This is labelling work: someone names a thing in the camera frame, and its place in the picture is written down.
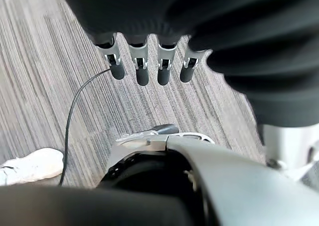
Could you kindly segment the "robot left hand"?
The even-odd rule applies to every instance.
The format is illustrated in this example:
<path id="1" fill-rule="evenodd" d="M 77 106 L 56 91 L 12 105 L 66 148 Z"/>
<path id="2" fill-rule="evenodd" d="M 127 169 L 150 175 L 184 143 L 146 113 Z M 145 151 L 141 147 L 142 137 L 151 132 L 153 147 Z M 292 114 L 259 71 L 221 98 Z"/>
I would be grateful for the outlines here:
<path id="1" fill-rule="evenodd" d="M 177 43 L 188 36 L 180 80 L 207 50 L 208 67 L 252 107 L 266 162 L 293 180 L 318 160 L 319 0 L 65 0 L 115 79 L 125 71 L 116 35 L 147 85 L 150 34 L 158 38 L 158 83 L 166 85 Z"/>

